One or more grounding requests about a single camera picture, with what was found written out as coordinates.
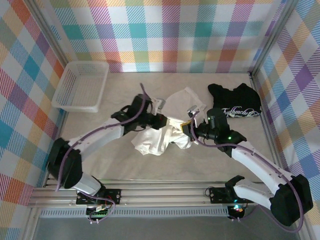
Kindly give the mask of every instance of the white plastic basket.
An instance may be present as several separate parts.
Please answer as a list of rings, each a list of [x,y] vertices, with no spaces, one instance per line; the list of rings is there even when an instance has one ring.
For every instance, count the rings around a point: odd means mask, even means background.
[[[102,61],[69,62],[53,95],[52,106],[68,112],[98,112],[108,71],[109,64]]]

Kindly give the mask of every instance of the white cloth surface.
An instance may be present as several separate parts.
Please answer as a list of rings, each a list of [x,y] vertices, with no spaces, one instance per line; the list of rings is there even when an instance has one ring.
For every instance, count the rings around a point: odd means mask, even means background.
[[[153,154],[156,156],[163,154],[171,142],[174,142],[180,149],[190,148],[192,142],[182,132],[180,125],[190,120],[188,109],[192,106],[197,106],[200,109],[198,115],[203,118],[203,110],[206,105],[189,87],[169,96],[161,111],[168,118],[167,125],[159,130],[147,128],[139,132],[131,141],[134,148],[142,155]]]

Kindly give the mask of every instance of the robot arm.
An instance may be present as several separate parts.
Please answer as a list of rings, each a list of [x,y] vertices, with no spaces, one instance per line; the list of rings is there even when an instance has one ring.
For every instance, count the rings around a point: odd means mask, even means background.
[[[163,107],[164,100],[160,98],[151,100],[149,97],[146,99],[141,114],[135,120],[124,123],[139,112],[142,104],[143,95],[139,94],[131,105],[115,112],[111,118],[97,128],[101,130],[94,134],[87,132],[70,140],[59,138],[54,141],[48,157],[48,171],[58,179],[63,157],[67,151],[70,151],[63,166],[61,185],[65,189],[75,188],[88,195],[104,198],[106,188],[96,178],[82,171],[82,161],[100,147],[135,130],[138,126],[142,128],[148,126],[157,130],[167,124],[167,118],[158,113]],[[147,111],[149,106],[151,106],[151,112]]]
[[[301,200],[303,213],[312,209],[309,182],[303,175],[293,176],[263,157],[243,135],[230,129],[221,109],[208,110],[207,119],[208,123],[204,121],[198,127],[185,124],[182,130],[192,140],[195,137],[197,141],[198,137],[214,140],[220,151],[245,165],[265,184],[261,186],[243,176],[236,176],[225,184],[225,194],[219,198],[225,198],[230,203],[250,200],[271,210],[273,216],[283,225],[291,226],[300,217],[300,208],[294,190],[290,187],[292,185]]]

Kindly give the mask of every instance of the colorful checkered pattern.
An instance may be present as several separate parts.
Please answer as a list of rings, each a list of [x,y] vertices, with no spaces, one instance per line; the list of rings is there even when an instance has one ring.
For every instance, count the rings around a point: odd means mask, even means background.
[[[320,0],[300,0],[258,75],[285,167],[309,180],[320,239]]]
[[[51,0],[59,26],[42,12],[73,60],[107,61],[112,72],[227,73],[255,64],[284,3]]]
[[[0,239],[15,240],[62,121],[63,68],[22,0],[0,6]]]

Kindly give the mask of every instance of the black t-shirt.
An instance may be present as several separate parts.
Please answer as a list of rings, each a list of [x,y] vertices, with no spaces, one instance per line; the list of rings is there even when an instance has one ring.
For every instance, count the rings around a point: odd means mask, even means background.
[[[261,113],[258,93],[245,83],[233,90],[213,83],[208,90],[213,96],[213,107],[222,109],[227,117],[253,117]]]

